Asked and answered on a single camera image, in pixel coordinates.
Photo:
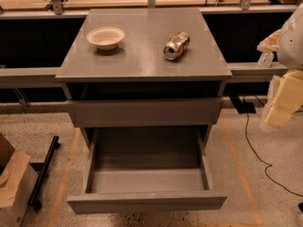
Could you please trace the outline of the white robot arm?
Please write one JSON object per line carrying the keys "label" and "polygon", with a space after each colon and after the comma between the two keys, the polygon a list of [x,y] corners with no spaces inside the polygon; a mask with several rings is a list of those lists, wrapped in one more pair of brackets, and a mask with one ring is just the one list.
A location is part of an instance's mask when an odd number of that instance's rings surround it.
{"label": "white robot arm", "polygon": [[261,41],[257,50],[276,52],[278,63],[288,68],[282,77],[273,76],[268,89],[261,128],[272,132],[285,126],[303,106],[303,4],[281,29]]}

